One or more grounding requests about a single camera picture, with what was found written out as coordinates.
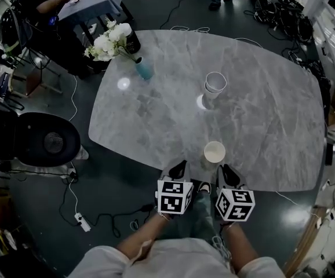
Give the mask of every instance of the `chair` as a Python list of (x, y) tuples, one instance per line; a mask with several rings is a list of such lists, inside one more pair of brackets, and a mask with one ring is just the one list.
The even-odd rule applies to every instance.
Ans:
[(17, 158), (35, 167), (56, 167), (72, 161), (80, 136), (67, 120), (51, 114), (15, 113), (0, 102), (0, 161)]

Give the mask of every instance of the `table leg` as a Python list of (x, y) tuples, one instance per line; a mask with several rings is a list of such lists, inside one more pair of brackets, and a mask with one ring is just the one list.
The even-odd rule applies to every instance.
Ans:
[(103, 27), (103, 29), (104, 29), (105, 31), (108, 31), (108, 28), (107, 28), (107, 26), (104, 24), (104, 22), (102, 21), (102, 19), (101, 19), (99, 16), (97, 16), (97, 19), (98, 19), (100, 25)]
[(108, 17), (110, 21), (114, 21), (114, 18), (111, 16), (110, 13), (106, 13), (105, 15)]
[(126, 22), (134, 20), (134, 17), (129, 12), (129, 10), (126, 8), (126, 6), (123, 2), (120, 3), (120, 6), (121, 6), (123, 12), (125, 12), (125, 14), (126, 14), (126, 17), (127, 17)]
[(86, 37), (88, 38), (89, 42), (90, 42), (92, 45), (94, 45), (94, 39), (93, 39), (92, 35), (90, 34), (89, 29), (88, 29), (88, 27), (86, 26), (86, 24), (85, 24), (84, 22), (81, 22), (81, 23), (80, 23), (80, 26), (81, 26), (82, 30), (84, 31)]

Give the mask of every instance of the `marble table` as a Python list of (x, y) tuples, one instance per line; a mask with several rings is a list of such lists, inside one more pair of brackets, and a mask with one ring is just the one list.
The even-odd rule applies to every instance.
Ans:
[[(217, 164), (205, 161), (203, 149), (217, 140), (227, 151), (223, 163), (236, 168), (249, 189), (315, 186), (325, 124), (312, 74), (231, 38), (168, 30), (137, 36), (137, 55), (155, 75), (146, 82), (132, 61), (112, 60), (94, 103), (91, 140), (158, 169), (184, 157), (191, 177), (207, 182), (214, 182)], [(217, 99), (202, 102), (205, 76), (212, 71), (221, 72), (228, 85)]]

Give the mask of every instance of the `white cable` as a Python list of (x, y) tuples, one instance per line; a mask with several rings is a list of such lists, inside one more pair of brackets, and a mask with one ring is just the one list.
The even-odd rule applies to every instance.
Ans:
[(185, 27), (183, 25), (175, 25), (170, 30), (173, 30), (175, 28), (180, 28), (178, 31), (191, 31), (191, 32), (199, 32), (199, 33), (209, 33), (209, 31), (210, 31), (209, 27), (201, 27), (201, 28), (198, 28), (196, 30), (190, 30), (188, 27)]
[(74, 195), (74, 197), (76, 198), (76, 205), (75, 205), (75, 214), (77, 214), (77, 203), (79, 202), (78, 198), (76, 197), (74, 191), (71, 188), (71, 184), (74, 182), (74, 178), (72, 179), (72, 181), (70, 182), (70, 184), (68, 185), (68, 188), (70, 189), (70, 191), (72, 192), (72, 194)]
[(130, 226), (130, 228), (131, 228), (131, 230), (132, 230), (133, 232), (136, 232), (136, 231), (138, 230), (138, 228), (139, 228), (138, 223), (137, 223), (136, 221), (131, 221), (130, 224), (129, 224), (129, 226)]
[(240, 39), (242, 39), (242, 40), (248, 40), (248, 41), (251, 41), (251, 42), (253, 42), (253, 43), (256, 43), (259, 47), (261, 47), (261, 48), (263, 48), (259, 43), (257, 43), (256, 41), (254, 41), (254, 40), (251, 40), (251, 39), (247, 39), (247, 38), (235, 38), (236, 40), (240, 40)]
[[(296, 206), (299, 206), (301, 208), (301, 206), (298, 203), (295, 203), (294, 201), (292, 201), (291, 199), (289, 199), (288, 197), (281, 195), (279, 192), (276, 192), (278, 195), (280, 195), (281, 197), (284, 197), (286, 200), (289, 200), (291, 203), (295, 204)], [(316, 216), (316, 218), (320, 218), (320, 216), (318, 216), (317, 214), (314, 213), (310, 213), (308, 210), (301, 208), (302, 210), (304, 210), (305, 212), (307, 212), (308, 214), (314, 215)]]
[(72, 103), (73, 103), (73, 105), (74, 105), (76, 111), (75, 111), (74, 115), (68, 120), (69, 122), (72, 121), (72, 119), (75, 117), (75, 115), (76, 115), (76, 113), (77, 113), (77, 107), (76, 107), (75, 102), (74, 102), (74, 94), (75, 94), (76, 89), (77, 89), (77, 78), (76, 78), (75, 75), (73, 75), (73, 77), (75, 78), (76, 85), (75, 85), (74, 92), (72, 93), (72, 96), (71, 96), (71, 101), (72, 101)]

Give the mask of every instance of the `stacked paper cup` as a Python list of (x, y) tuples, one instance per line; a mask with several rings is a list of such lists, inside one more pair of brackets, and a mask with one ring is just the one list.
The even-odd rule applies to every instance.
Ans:
[(227, 80), (220, 72), (210, 72), (205, 80), (205, 96), (215, 99), (227, 86)]

